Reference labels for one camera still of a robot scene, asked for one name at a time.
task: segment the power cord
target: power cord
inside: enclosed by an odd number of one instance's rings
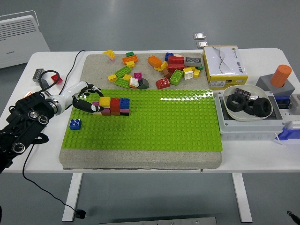
[[[85,218],[85,211],[83,211],[83,210],[75,210],[72,206],[70,206],[70,205],[68,205],[68,204],[65,204],[61,199],[55,197],[52,193],[50,193],[49,191],[43,189],[43,188],[40,187],[36,182],[30,180],[29,178],[27,178],[27,177],[25,176],[25,173],[24,173],[25,166],[26,166],[27,160],[28,160],[28,158],[29,158],[29,156],[30,156],[30,154],[31,154],[31,152],[32,152],[32,150],[33,150],[33,147],[34,147],[34,144],[32,145],[32,147],[31,147],[31,149],[30,149],[30,151],[29,151],[29,154],[28,154],[28,156],[27,156],[27,158],[26,158],[26,160],[25,160],[25,163],[24,163],[24,166],[23,166],[23,169],[22,169],[22,175],[23,175],[23,177],[24,177],[26,180],[30,181],[31,183],[35,184],[39,189],[41,189],[41,190],[47,192],[48,194],[50,194],[53,198],[55,198],[56,200],[60,201],[60,202],[63,203],[65,206],[70,207],[70,208],[76,213],[76,215],[75,215],[76,218],[84,219],[84,218]]]

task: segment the orange cap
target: orange cap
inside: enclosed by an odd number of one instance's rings
[[[292,68],[290,68],[288,65],[279,65],[270,80],[271,84],[278,88],[283,87],[291,72]]]

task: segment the black rubber nut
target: black rubber nut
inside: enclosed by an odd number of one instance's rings
[[[229,95],[226,101],[226,106],[233,112],[242,111],[246,106],[246,99],[240,94]]]
[[[249,115],[254,115],[253,104],[254,104],[254,100],[253,99],[249,99],[246,102],[246,107],[244,109],[244,112],[247,113],[247,114],[249,114]]]
[[[265,97],[259,97],[253,103],[253,112],[258,117],[266,117],[271,112],[271,103]]]

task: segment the table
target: table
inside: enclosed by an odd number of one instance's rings
[[[128,51],[120,51],[116,53],[125,54]],[[135,51],[135,53],[165,53],[169,51]],[[173,53],[178,52],[200,52],[201,50],[172,50]],[[102,52],[84,52],[77,59],[74,71],[66,85],[66,88],[76,84],[80,80],[81,71],[85,58],[89,54],[99,54]],[[258,78],[262,75],[272,74],[280,64],[287,64],[284,53],[279,49],[240,49],[243,63],[249,75],[247,84],[256,84]],[[65,76],[71,66],[76,52],[38,52],[34,54],[27,67],[25,68],[8,104],[0,118],[0,127],[7,125],[5,119],[9,115],[8,107],[14,105],[15,102],[21,99],[29,90],[38,91],[40,87],[32,82],[32,75],[37,68],[45,70],[54,69]],[[289,77],[289,81],[295,86],[295,93],[300,92],[300,85],[294,72]],[[53,87],[52,94],[58,94],[60,87]],[[74,181],[80,183],[80,173],[234,173],[233,179],[235,182],[238,195],[243,198],[246,192],[243,192],[244,186],[241,174],[245,172],[299,172],[300,171],[300,152],[298,150],[299,143],[297,141],[284,141],[285,146],[278,144],[276,141],[223,141],[222,164],[217,169],[203,169],[192,171],[166,171],[166,170],[63,170],[58,160],[61,143],[64,137],[65,128],[68,124],[68,119],[71,110],[65,111],[62,115],[51,119],[51,123],[47,126],[44,132],[49,136],[50,141],[46,144],[37,146],[26,166],[26,172],[30,173],[74,173]],[[5,170],[10,173],[20,173],[23,163],[29,151],[26,151],[21,156],[13,160],[13,164]],[[246,207],[246,217],[249,219],[250,211]]]

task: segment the yellow lego brick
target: yellow lego brick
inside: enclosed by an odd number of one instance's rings
[[[114,54],[114,52],[112,50],[107,50],[106,52],[103,52],[102,54],[108,55],[108,57],[112,61],[116,60],[116,56],[115,56],[115,54]]]
[[[135,67],[135,62],[134,61],[130,61],[126,63],[127,66],[129,66],[130,68]]]
[[[187,73],[188,71],[192,71],[192,69],[191,68],[185,68],[185,69],[183,69],[183,72],[185,72],[185,73]]]
[[[132,77],[131,75],[125,74],[125,75],[123,76],[123,79],[129,81],[131,77]]]
[[[156,71],[159,71],[159,72],[163,71],[163,70],[161,69],[161,67],[154,67],[154,69],[155,69]]]
[[[110,97],[100,97],[99,99],[99,105],[102,106],[103,108],[108,108],[111,102]]]
[[[194,78],[198,78],[198,77],[199,77],[199,74],[200,74],[200,70],[199,70],[199,69],[195,69],[194,74],[193,74],[193,77],[194,77]]]
[[[163,71],[164,69],[168,68],[168,63],[166,61],[163,62],[163,64],[161,64],[161,70]]]
[[[116,74],[113,74],[113,75],[108,76],[109,82],[114,82],[116,79],[117,79]]]

